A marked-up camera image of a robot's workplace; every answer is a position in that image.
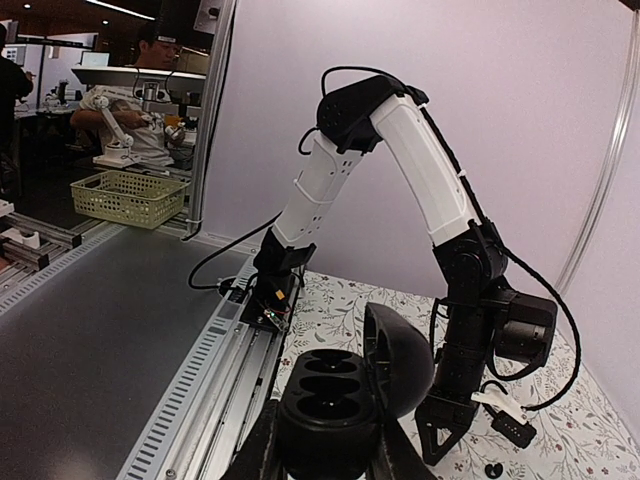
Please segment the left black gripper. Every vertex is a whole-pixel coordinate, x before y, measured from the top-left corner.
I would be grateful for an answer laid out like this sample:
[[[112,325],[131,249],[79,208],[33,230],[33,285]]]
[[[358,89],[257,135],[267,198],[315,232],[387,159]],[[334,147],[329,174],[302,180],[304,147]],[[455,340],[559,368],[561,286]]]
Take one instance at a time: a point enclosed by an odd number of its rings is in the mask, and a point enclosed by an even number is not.
[[[479,380],[454,389],[434,385],[417,407],[415,421],[427,465],[437,465],[471,427],[479,408],[471,394],[479,386]]]

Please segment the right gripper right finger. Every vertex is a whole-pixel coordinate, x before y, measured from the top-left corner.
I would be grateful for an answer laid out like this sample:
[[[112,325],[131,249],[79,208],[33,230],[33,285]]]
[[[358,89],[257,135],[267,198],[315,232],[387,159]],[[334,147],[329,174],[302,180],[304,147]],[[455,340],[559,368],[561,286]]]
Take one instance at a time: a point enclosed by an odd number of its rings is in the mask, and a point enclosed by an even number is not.
[[[433,480],[405,431],[395,418],[387,419],[369,464],[369,478],[375,480]]]

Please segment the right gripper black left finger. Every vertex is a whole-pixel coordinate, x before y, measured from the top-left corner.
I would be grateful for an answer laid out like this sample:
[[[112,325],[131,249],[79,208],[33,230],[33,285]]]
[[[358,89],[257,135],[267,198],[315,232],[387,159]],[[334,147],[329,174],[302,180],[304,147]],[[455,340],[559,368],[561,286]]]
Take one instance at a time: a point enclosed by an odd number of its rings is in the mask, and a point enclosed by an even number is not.
[[[234,460],[235,479],[283,479],[277,450],[279,402],[269,400]]]

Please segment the black earbud charging case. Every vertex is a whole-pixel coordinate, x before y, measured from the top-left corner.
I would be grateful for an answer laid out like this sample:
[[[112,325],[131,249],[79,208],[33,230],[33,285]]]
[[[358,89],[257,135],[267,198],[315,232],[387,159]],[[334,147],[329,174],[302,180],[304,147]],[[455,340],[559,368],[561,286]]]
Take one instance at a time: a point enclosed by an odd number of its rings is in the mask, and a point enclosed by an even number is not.
[[[277,445],[294,479],[358,479],[384,424],[413,411],[434,380],[427,338],[392,308],[365,307],[363,351],[315,349],[296,360],[282,394]]]

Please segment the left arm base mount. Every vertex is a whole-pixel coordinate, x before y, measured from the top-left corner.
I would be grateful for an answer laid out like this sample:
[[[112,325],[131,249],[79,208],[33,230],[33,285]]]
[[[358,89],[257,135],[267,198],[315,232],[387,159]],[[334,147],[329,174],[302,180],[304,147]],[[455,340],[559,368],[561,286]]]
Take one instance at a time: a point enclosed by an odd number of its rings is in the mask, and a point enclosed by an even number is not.
[[[286,332],[298,269],[309,262],[316,248],[315,243],[306,247],[283,246],[269,230],[253,261],[257,272],[240,321],[257,329]]]

